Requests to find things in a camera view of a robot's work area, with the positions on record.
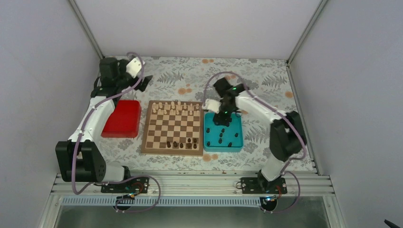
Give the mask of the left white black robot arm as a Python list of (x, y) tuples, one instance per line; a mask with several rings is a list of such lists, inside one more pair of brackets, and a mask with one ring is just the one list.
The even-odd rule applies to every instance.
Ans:
[(131, 90), (145, 90), (151, 78), (144, 77), (144, 65), (140, 57), (134, 56), (100, 60), (100, 75), (94, 83), (84, 118), (74, 133), (55, 147), (63, 181), (113, 182), (120, 192), (131, 189), (132, 179), (125, 175), (125, 167), (107, 164), (98, 143), (121, 96)]

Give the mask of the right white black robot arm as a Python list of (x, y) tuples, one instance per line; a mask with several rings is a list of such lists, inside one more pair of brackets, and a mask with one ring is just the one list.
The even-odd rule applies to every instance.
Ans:
[(299, 113), (278, 110), (244, 84), (232, 86), (226, 78), (219, 79), (213, 87), (221, 98), (213, 109), (214, 124), (228, 126), (231, 114), (243, 109), (268, 125), (272, 155), (257, 173), (257, 186), (262, 193), (273, 193), (280, 186), (279, 179), (293, 156), (305, 149), (307, 143)]

